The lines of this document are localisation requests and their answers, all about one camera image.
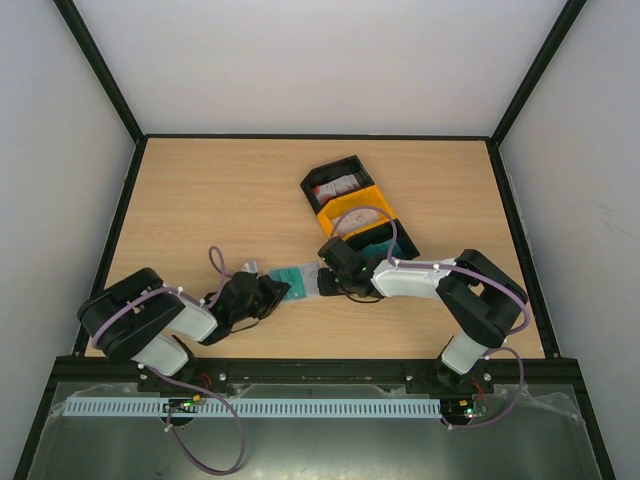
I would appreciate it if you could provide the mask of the beige card holder wallet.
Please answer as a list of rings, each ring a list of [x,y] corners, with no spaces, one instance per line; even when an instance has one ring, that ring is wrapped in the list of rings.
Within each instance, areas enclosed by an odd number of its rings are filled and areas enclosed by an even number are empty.
[[[275,281],[289,285],[283,303],[317,298],[320,296],[318,276],[321,265],[309,262],[296,266],[271,269],[266,274]]]

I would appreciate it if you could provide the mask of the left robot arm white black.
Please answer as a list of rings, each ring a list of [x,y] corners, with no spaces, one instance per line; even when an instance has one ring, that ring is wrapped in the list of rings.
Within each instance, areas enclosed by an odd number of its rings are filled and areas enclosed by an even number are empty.
[[[191,358],[179,336],[213,345],[238,331],[239,323],[268,317],[289,290],[268,275],[240,271],[219,292],[196,300],[145,267],[86,300],[77,317],[108,360],[173,376]]]

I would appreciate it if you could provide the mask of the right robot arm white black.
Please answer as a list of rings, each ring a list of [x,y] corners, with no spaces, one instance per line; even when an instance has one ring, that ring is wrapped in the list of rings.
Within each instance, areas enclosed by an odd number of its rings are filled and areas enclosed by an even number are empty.
[[[526,292],[477,250],[434,262],[384,255],[366,258],[333,237],[318,251],[338,288],[348,296],[381,300],[415,297],[441,301],[460,331],[439,354],[434,377],[445,390],[460,390],[471,370],[508,336],[525,329],[531,315]]]

